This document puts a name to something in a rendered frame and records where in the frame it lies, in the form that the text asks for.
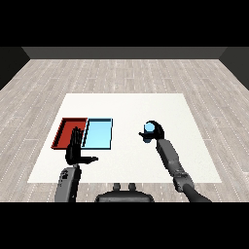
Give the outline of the red shallow open box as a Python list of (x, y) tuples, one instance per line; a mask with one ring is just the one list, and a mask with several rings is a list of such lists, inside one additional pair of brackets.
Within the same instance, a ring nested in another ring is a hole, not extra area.
[(63, 118), (54, 137), (52, 149), (66, 150), (70, 143), (72, 130), (75, 127), (85, 130), (87, 120), (87, 118)]

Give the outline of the light blue shallow open box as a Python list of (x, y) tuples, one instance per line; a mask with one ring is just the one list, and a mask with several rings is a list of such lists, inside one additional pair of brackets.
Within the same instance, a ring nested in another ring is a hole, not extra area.
[(83, 150), (110, 150), (113, 120), (111, 118), (89, 118), (82, 140)]

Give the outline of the dark grey robot body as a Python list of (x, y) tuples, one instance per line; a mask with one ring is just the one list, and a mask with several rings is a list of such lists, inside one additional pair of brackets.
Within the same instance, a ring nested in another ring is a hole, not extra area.
[(149, 194), (138, 192), (134, 183), (128, 184), (127, 191), (122, 191), (121, 184), (115, 183), (111, 192), (98, 195), (95, 202), (154, 202), (154, 199)]

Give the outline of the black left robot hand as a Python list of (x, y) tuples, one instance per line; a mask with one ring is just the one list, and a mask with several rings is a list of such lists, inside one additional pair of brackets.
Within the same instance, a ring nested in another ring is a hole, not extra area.
[(69, 165), (84, 163), (90, 164), (97, 160), (97, 157), (82, 157), (81, 145), (83, 139), (83, 131), (77, 126), (72, 129), (70, 143), (67, 146), (65, 159)]

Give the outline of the small blue can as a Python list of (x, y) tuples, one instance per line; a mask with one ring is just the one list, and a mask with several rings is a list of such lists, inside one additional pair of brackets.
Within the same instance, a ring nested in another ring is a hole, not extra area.
[(143, 138), (143, 141), (145, 143), (150, 143), (152, 141), (154, 131), (155, 131), (155, 125), (154, 124), (152, 124), (152, 123), (145, 123), (144, 124), (145, 137)]

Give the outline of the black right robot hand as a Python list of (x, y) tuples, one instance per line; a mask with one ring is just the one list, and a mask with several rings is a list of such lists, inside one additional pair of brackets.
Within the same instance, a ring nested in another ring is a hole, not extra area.
[[(157, 123), (156, 121), (147, 121), (147, 123), (152, 123), (155, 125), (153, 139), (159, 140), (164, 138), (164, 130), (159, 123)], [(143, 138), (145, 137), (144, 132), (139, 132), (139, 135), (142, 136)]]

